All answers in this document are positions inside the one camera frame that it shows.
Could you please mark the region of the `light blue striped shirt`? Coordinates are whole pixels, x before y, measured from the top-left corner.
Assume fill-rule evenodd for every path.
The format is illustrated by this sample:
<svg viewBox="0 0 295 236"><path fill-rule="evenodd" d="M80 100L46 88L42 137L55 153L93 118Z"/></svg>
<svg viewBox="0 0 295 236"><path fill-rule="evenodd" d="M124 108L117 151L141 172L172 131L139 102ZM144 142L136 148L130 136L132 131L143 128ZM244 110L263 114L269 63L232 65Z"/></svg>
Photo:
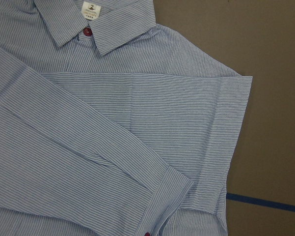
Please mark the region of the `light blue striped shirt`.
<svg viewBox="0 0 295 236"><path fill-rule="evenodd" d="M0 236L225 236L252 77L151 0L0 0Z"/></svg>

